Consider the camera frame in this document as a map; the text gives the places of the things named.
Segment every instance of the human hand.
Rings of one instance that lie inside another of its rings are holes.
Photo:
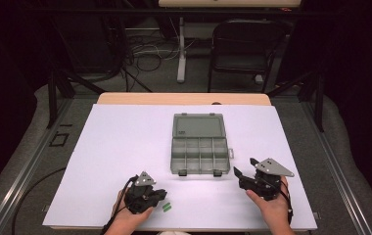
[[[118,192],[117,201],[121,193],[122,191]],[[133,214],[125,206],[125,202],[124,202],[125,193],[126,191],[124,192],[124,195],[122,196],[122,200],[119,205],[119,208],[118,209],[116,208],[117,202],[113,206],[112,216],[116,210],[118,210],[119,212],[116,214],[116,218],[114,219],[113,224],[110,226],[110,228],[106,232],[106,235],[129,235],[133,233],[134,230],[142,222],[144,222],[153,212],[153,207],[150,207],[142,213]]]
[[[288,185],[287,179],[281,176],[281,181]],[[281,191],[288,195],[288,187],[281,185]],[[262,217],[271,230],[272,234],[295,234],[290,227],[288,222],[288,212],[289,206],[283,195],[278,194],[278,197],[274,200],[265,201],[259,195],[257,195],[253,190],[246,191],[248,197],[256,203],[262,213]]]

